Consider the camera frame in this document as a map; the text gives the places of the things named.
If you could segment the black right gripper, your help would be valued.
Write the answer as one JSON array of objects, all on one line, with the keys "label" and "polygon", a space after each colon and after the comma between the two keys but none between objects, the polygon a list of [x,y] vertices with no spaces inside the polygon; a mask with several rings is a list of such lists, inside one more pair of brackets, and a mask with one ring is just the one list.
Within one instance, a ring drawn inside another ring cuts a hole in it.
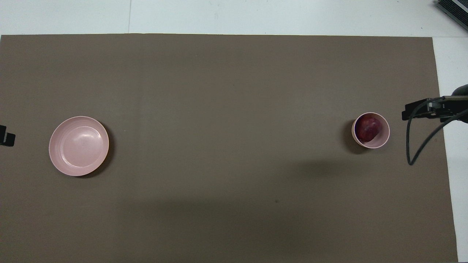
[{"label": "black right gripper", "polygon": [[[468,95],[468,85],[462,85],[456,88],[451,97],[454,96],[465,96]],[[461,113],[468,108],[468,102],[466,99],[454,99],[449,98],[449,96],[435,97],[435,98],[425,98],[422,100],[417,100],[413,103],[408,103],[404,106],[402,111],[402,120],[409,121],[414,118],[427,118],[427,119],[440,119],[440,122],[444,122],[449,118],[455,116],[458,113]],[[442,106],[440,103],[443,103],[443,109],[447,112],[445,117],[440,116],[440,110]]]}]

